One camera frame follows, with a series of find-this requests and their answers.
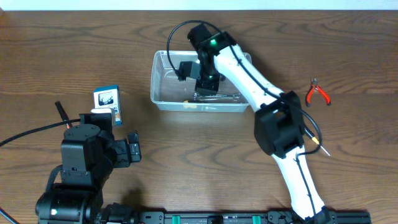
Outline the silver wrench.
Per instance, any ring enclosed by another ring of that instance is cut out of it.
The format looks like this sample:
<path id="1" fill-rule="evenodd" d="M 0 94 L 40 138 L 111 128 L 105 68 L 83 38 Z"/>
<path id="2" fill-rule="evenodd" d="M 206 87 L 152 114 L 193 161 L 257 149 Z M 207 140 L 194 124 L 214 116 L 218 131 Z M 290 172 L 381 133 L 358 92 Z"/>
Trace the silver wrench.
<path id="1" fill-rule="evenodd" d="M 196 101 L 214 101 L 214 100 L 233 100 L 237 101 L 240 99 L 241 94 L 215 94 L 215 95 L 201 95 L 199 93 L 193 94 L 193 99 Z"/>

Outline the yellow black stubby screwdriver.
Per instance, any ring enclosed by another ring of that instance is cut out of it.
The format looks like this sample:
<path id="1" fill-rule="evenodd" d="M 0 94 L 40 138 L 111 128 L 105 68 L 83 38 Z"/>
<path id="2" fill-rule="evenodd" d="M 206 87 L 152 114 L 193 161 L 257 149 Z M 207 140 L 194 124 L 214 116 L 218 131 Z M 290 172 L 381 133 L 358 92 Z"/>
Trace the yellow black stubby screwdriver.
<path id="1" fill-rule="evenodd" d="M 184 111 L 216 111 L 217 107 L 201 101 L 185 100 L 183 102 Z"/>

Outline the clear plastic container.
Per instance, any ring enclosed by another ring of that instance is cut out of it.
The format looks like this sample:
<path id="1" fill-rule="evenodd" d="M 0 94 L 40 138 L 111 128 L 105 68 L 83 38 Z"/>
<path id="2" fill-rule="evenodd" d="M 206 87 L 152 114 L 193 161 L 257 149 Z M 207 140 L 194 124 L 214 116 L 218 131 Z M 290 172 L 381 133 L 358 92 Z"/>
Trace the clear plastic container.
<path id="1" fill-rule="evenodd" d="M 159 50 L 154 55 L 152 66 L 150 98 L 160 110 L 183 111 L 183 102 L 192 100 L 195 91 L 196 80 L 187 78 L 185 81 L 179 81 L 170 63 L 178 67 L 182 61 L 199 62 L 197 53 L 194 51 L 171 51 L 170 58 L 167 52 Z M 228 80 L 220 81 L 217 94 L 235 94 L 239 90 Z M 233 100 L 214 100 L 201 101 L 217 107 L 216 111 L 206 112 L 243 112 L 249 106 L 249 103 L 241 95 L 237 101 Z"/>

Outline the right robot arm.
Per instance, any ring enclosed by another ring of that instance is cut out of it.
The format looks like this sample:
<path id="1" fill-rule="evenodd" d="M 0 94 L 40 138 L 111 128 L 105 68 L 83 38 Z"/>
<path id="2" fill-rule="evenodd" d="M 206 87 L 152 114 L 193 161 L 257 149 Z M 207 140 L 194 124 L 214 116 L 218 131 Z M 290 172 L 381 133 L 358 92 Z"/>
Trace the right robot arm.
<path id="1" fill-rule="evenodd" d="M 187 39 L 198 54 L 199 65 L 186 72 L 201 95 L 215 95 L 225 76 L 245 97 L 255 113 L 254 137 L 260 148 L 276 161 L 289 190 L 293 211 L 307 223 L 322 223 L 325 204 L 313 183 L 303 137 L 304 118 L 299 97 L 274 86 L 247 60 L 240 46 L 227 33 L 211 34 L 200 24 Z"/>

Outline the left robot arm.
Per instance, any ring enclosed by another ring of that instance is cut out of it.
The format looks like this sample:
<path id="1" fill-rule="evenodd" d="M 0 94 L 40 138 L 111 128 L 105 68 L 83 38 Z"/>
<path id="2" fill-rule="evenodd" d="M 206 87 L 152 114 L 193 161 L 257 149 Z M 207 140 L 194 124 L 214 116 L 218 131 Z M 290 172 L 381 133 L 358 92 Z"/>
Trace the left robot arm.
<path id="1" fill-rule="evenodd" d="M 64 132 L 62 164 L 54 168 L 35 213 L 39 223 L 138 223 L 132 207 L 103 205 L 103 186 L 116 168 L 141 161 L 139 136 L 117 140 L 109 113 L 80 115 Z"/>

